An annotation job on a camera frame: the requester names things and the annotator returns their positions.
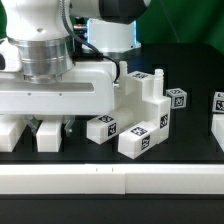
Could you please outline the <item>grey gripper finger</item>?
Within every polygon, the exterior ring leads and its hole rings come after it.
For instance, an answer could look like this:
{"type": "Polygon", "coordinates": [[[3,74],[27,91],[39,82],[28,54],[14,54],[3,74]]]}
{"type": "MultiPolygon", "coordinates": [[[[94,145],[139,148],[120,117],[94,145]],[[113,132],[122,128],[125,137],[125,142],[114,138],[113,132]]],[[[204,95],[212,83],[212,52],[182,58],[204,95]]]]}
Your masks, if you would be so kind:
{"type": "Polygon", "coordinates": [[[40,122],[33,115],[27,115],[25,117],[25,121],[30,127],[32,134],[35,135],[37,133],[40,122]]]}
{"type": "Polygon", "coordinates": [[[67,136],[70,136],[72,134],[72,126],[75,123],[75,116],[74,115],[66,115],[63,119],[63,123],[65,124],[64,130],[65,130],[65,134],[67,136]]]}

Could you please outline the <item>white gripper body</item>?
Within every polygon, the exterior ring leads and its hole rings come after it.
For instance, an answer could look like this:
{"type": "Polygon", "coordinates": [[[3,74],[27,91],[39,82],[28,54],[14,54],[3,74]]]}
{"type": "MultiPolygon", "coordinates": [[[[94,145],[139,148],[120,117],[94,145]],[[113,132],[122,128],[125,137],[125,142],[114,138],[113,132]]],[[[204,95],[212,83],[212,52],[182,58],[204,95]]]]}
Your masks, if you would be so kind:
{"type": "Polygon", "coordinates": [[[0,114],[101,115],[114,109],[116,66],[77,62],[61,80],[33,84],[14,73],[0,75],[0,114]]]}

